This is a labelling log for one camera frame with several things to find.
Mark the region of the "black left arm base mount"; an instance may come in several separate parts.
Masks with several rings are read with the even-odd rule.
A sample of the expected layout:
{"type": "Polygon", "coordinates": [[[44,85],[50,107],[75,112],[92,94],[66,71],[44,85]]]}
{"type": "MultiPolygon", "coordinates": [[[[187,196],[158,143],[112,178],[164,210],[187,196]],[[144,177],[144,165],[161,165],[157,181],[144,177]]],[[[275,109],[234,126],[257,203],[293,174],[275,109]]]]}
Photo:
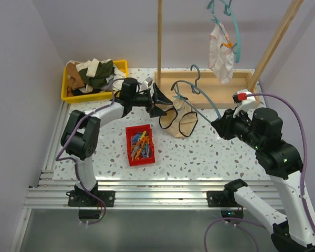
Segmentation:
{"type": "Polygon", "coordinates": [[[75,185],[74,190],[66,192],[66,196],[69,198],[69,207],[113,207],[116,193],[110,190],[100,191],[97,185],[87,193],[75,185]]]}

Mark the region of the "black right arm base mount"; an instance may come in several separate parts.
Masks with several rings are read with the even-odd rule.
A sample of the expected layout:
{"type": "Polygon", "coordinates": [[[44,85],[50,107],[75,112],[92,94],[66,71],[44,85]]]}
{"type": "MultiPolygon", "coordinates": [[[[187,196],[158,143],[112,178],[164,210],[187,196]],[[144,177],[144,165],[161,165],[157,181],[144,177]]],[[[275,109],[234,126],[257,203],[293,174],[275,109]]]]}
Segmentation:
{"type": "Polygon", "coordinates": [[[248,184],[242,179],[236,179],[224,185],[222,191],[207,191],[206,200],[208,207],[241,207],[234,198],[234,193],[248,184]]]}

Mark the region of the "beige underwear black trim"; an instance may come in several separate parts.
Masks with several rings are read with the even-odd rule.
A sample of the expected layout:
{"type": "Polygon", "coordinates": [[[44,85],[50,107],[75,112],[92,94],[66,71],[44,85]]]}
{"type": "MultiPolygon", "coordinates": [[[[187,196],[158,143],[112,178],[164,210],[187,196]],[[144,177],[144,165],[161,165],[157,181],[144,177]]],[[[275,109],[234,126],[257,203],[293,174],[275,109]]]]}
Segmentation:
{"type": "Polygon", "coordinates": [[[159,117],[159,126],[175,138],[188,138],[197,123],[197,112],[184,99],[175,98],[173,104],[163,109],[166,115],[159,117]]]}

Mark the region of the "teal clothes hanger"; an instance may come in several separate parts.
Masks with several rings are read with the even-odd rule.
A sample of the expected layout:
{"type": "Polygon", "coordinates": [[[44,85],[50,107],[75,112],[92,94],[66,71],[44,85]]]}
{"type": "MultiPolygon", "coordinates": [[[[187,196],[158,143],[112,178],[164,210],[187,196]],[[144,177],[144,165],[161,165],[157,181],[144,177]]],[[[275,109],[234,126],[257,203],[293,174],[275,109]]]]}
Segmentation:
{"type": "Polygon", "coordinates": [[[232,10],[232,1],[218,1],[223,5],[223,14],[227,18],[229,18],[228,25],[223,24],[221,20],[218,18],[216,14],[216,1],[211,0],[207,5],[207,10],[211,14],[211,21],[218,26],[220,31],[223,33],[224,38],[229,37],[231,42],[234,44],[234,48],[231,49],[232,53],[234,54],[234,61],[235,63],[240,62],[241,57],[241,36],[240,36],[240,29],[238,25],[237,18],[235,16],[234,11],[232,10]]]}

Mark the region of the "blue clothespin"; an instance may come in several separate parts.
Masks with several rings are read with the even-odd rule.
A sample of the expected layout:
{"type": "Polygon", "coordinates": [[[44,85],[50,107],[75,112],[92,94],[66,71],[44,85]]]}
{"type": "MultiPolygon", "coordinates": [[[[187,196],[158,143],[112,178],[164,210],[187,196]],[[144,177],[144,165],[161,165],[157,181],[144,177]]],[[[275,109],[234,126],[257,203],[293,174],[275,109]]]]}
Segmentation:
{"type": "Polygon", "coordinates": [[[177,91],[177,90],[174,90],[174,93],[175,93],[175,95],[174,95],[175,98],[182,99],[182,100],[187,100],[188,99],[187,97],[181,95],[180,92],[177,91]]]}

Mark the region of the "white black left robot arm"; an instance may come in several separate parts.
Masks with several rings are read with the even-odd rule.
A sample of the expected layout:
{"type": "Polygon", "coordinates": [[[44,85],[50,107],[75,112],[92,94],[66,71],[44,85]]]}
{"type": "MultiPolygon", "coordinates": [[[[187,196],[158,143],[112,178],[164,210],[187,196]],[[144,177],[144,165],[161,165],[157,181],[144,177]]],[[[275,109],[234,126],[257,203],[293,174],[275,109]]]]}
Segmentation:
{"type": "Polygon", "coordinates": [[[166,115],[159,105],[172,105],[156,84],[153,92],[148,88],[139,90],[139,82],[134,78],[121,78],[121,89],[112,92],[112,99],[102,107],[87,112],[74,110],[68,118],[62,133],[62,149],[56,161],[72,161],[75,168],[76,187],[82,190],[80,200],[93,206],[99,199],[93,190],[97,180],[93,172],[92,155],[99,138],[100,128],[127,116],[134,107],[144,107],[150,117],[166,115]]]}

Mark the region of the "white pink-trimmed underwear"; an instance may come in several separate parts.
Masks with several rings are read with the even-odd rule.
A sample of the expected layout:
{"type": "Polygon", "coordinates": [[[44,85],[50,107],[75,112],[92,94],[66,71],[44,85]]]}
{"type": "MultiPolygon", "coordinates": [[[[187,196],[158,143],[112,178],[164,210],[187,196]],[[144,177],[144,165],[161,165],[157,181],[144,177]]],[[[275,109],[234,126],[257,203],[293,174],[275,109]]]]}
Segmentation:
{"type": "Polygon", "coordinates": [[[209,35],[209,62],[208,68],[223,85],[230,83],[234,72],[234,53],[226,45],[223,25],[215,24],[209,35]]]}

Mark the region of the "orange clothespin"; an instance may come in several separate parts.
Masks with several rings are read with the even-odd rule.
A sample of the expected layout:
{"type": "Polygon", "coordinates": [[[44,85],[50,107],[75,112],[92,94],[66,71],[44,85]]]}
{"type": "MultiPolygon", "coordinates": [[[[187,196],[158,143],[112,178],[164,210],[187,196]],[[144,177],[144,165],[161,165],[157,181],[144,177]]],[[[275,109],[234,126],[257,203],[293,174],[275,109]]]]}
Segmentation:
{"type": "Polygon", "coordinates": [[[224,39],[225,40],[224,40],[224,42],[221,43],[220,48],[226,47],[226,48],[229,48],[229,49],[233,49],[234,48],[234,44],[231,42],[230,38],[229,37],[225,37],[224,39]]]}

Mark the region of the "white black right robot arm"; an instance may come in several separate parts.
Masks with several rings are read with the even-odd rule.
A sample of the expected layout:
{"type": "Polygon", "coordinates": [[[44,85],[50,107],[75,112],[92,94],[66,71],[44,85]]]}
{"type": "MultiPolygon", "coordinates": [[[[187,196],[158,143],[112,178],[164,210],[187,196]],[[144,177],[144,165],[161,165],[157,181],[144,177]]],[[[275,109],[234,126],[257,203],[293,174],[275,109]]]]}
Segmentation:
{"type": "Polygon", "coordinates": [[[315,231],[303,209],[300,192],[303,163],[298,150],[282,140],[283,121],[277,112],[259,108],[249,118],[243,110],[234,115],[228,109],[211,125],[222,139],[238,138],[255,150],[256,160],[276,187],[285,212],[277,212],[241,179],[225,184],[224,202],[247,208],[268,230],[278,251],[315,251],[315,231]]]}

